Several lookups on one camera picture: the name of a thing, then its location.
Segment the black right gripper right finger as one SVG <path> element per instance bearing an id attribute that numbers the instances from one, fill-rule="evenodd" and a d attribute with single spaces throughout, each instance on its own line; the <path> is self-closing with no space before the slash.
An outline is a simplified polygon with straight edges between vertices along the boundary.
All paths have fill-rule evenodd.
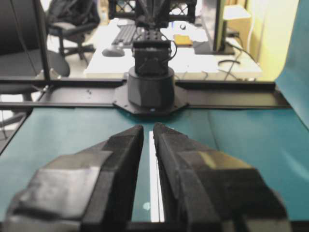
<path id="1" fill-rule="evenodd" d="M 164 217 L 189 232 L 290 232 L 259 171 L 162 123 L 153 128 Z"/>

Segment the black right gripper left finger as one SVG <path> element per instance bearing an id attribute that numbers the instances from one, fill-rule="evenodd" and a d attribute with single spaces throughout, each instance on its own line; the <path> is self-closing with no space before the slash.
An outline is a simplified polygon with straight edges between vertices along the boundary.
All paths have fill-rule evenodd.
<path id="1" fill-rule="evenodd" d="M 7 209 L 7 232 L 104 232 L 132 218 L 144 130 L 133 126 L 39 168 Z"/>

